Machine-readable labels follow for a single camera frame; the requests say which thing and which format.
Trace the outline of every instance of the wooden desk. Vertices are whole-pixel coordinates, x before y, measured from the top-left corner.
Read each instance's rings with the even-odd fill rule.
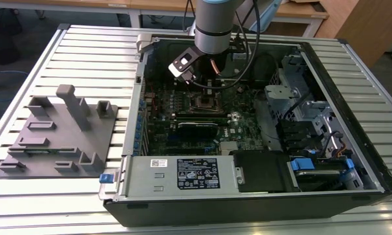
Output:
[[[128,8],[138,9],[140,15],[183,16],[186,11],[186,0],[131,0]],[[192,9],[188,7],[187,14],[192,17]],[[314,37],[322,22],[330,17],[327,12],[318,12],[308,3],[288,2],[280,5],[274,22],[307,24],[303,37]]]
[[[186,0],[0,0],[0,7],[34,10],[79,11],[130,14],[134,28],[142,28],[142,15],[184,15]],[[314,37],[328,13],[316,12],[311,4],[288,2],[278,10],[274,22],[307,24],[304,37]]]

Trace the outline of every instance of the table leg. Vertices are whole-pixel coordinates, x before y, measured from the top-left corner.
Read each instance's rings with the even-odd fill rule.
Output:
[[[39,19],[43,20],[46,18],[46,11],[44,10],[35,10],[35,12],[36,12]]]
[[[314,38],[316,32],[319,31],[319,28],[322,26],[323,19],[312,19],[311,23],[308,24],[308,27],[303,33],[303,37],[306,38]]]
[[[132,28],[142,28],[142,20],[140,20],[140,12],[139,10],[130,10],[131,17],[131,26]]]

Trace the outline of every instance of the gray plastic stand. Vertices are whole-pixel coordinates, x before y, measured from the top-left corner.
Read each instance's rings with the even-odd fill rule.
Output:
[[[2,177],[76,178],[99,177],[111,144],[118,106],[110,101],[88,105],[74,95],[72,85],[60,85],[52,104],[35,96],[32,115],[0,164]]]

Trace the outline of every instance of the white sticker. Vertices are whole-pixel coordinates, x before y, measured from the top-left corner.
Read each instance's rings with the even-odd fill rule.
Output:
[[[151,159],[151,167],[167,167],[167,159]]]
[[[114,6],[114,7],[127,7],[127,5],[124,4],[108,4],[110,6]]]

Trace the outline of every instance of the aluminum slotted table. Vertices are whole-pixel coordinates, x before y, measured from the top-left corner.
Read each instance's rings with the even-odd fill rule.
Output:
[[[60,84],[78,86],[90,104],[104,98],[120,107],[106,168],[120,166],[128,108],[138,65],[140,33],[182,34],[174,30],[71,25],[62,27],[0,120],[0,162],[31,112],[32,95],[50,95]],[[328,70],[355,116],[392,172],[392,98],[354,53],[331,39],[263,36],[308,42]],[[0,234],[392,234],[392,201],[330,218],[186,227],[124,228],[98,197],[99,179],[0,179]]]

